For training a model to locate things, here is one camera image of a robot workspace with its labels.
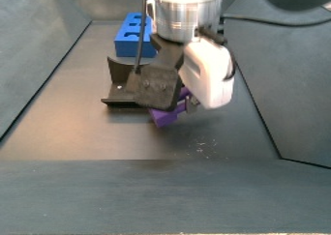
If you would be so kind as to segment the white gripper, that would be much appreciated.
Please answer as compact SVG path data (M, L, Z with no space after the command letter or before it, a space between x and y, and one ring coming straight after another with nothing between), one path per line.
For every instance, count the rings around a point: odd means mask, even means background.
M192 94L186 97L187 113L194 113L200 104L206 109L228 104L234 86L234 66L228 49L206 38L188 43L184 47L180 77Z

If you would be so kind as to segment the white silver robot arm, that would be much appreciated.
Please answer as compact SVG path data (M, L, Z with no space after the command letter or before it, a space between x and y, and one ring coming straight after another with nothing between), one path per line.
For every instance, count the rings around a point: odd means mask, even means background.
M331 0L269 0L282 10L303 11ZM223 0L148 0L155 35L184 45L179 75L202 105L214 109L231 100L234 57L216 39Z

